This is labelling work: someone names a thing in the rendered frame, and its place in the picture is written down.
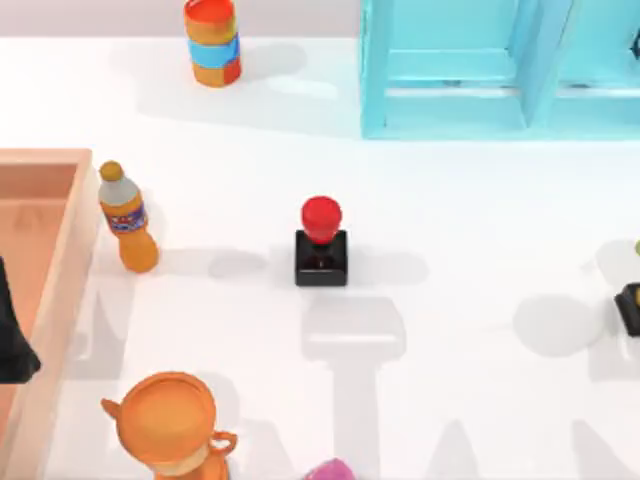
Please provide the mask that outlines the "red trophy on black base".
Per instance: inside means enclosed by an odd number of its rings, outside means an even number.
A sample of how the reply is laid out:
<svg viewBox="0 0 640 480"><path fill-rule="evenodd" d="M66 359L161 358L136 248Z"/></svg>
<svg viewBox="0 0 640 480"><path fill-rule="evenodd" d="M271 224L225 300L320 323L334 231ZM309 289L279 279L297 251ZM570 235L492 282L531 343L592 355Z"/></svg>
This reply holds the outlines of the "red trophy on black base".
<svg viewBox="0 0 640 480"><path fill-rule="evenodd" d="M329 196L313 196L301 209L295 236L295 284L344 287L348 282L348 237L340 228L342 210Z"/></svg>

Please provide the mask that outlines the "orange soda bottle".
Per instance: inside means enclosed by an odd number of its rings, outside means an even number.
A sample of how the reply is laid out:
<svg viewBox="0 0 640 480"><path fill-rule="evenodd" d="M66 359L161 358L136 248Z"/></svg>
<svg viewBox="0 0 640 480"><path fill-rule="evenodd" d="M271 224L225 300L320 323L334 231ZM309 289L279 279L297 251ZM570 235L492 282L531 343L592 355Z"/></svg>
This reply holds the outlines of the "orange soda bottle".
<svg viewBox="0 0 640 480"><path fill-rule="evenodd" d="M99 203L118 239L124 267L135 273L152 270L159 261L159 249L147 229L148 214L140 188L114 160L104 162L99 174Z"/></svg>

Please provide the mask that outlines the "light blue rack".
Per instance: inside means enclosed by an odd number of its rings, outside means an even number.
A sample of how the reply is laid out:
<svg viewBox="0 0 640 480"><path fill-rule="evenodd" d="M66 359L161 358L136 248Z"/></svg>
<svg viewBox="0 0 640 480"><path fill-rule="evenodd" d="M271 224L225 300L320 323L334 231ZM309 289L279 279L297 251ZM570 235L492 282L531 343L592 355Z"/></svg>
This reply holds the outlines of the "light blue rack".
<svg viewBox="0 0 640 480"><path fill-rule="evenodd" d="M640 140L640 0L360 0L362 135Z"/></svg>

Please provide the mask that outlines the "orange and blue can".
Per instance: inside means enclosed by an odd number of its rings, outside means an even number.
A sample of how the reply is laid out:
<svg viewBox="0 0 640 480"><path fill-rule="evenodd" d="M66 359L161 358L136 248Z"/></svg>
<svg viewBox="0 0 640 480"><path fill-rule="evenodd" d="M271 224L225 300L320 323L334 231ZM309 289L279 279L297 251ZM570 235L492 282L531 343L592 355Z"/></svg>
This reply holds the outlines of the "orange and blue can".
<svg viewBox="0 0 640 480"><path fill-rule="evenodd" d="M241 59L233 0L187 0L183 15L195 79L213 88L235 82Z"/></svg>

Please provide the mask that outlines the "pink object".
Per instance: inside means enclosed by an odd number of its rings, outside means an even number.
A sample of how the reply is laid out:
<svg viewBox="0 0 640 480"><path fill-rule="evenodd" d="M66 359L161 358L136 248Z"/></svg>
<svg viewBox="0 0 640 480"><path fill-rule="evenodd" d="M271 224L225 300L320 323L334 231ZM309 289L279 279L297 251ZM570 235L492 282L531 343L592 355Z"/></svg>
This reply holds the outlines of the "pink object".
<svg viewBox="0 0 640 480"><path fill-rule="evenodd" d="M303 480L356 480L356 478L344 461L333 458L311 469Z"/></svg>

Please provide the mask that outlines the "orange trophy cup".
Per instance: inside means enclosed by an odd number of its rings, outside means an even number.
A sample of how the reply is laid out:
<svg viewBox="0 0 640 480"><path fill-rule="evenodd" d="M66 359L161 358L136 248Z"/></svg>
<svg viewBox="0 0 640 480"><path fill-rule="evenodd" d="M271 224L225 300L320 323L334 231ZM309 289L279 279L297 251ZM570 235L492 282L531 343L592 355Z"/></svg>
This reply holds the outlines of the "orange trophy cup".
<svg viewBox="0 0 640 480"><path fill-rule="evenodd" d="M116 424L122 447L153 472L153 480L230 480L227 456L236 434L215 428L209 387L184 372L159 372L122 399L101 407Z"/></svg>

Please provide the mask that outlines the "salmon shallow box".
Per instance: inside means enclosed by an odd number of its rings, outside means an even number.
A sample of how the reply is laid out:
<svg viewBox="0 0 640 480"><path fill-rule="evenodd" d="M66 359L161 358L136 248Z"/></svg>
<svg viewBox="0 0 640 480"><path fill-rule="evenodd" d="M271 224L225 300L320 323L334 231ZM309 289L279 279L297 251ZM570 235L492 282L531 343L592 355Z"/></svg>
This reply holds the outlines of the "salmon shallow box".
<svg viewBox="0 0 640 480"><path fill-rule="evenodd" d="M0 257L41 361L28 383L0 386L0 480L42 480L99 224L97 191L88 149L0 149Z"/></svg>

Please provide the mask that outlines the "yellow trophy on black base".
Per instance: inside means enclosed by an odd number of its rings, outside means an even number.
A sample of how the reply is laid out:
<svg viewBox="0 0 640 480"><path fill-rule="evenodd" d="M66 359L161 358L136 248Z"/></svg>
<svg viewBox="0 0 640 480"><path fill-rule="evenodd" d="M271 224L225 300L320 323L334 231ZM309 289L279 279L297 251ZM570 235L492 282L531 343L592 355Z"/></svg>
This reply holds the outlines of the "yellow trophy on black base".
<svg viewBox="0 0 640 480"><path fill-rule="evenodd" d="M640 338L640 239L634 242L633 251L634 260L627 252L618 262L616 280L621 291L615 296L615 302L627 335Z"/></svg>

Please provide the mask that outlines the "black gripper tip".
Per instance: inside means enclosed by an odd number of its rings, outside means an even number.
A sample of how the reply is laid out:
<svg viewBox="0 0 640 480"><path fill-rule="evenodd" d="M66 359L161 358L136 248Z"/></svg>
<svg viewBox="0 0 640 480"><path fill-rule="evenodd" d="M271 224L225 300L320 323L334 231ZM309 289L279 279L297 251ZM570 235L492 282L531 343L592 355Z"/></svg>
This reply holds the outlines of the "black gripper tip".
<svg viewBox="0 0 640 480"><path fill-rule="evenodd" d="M0 384L26 384L41 369L41 362L18 323L0 256Z"/></svg>

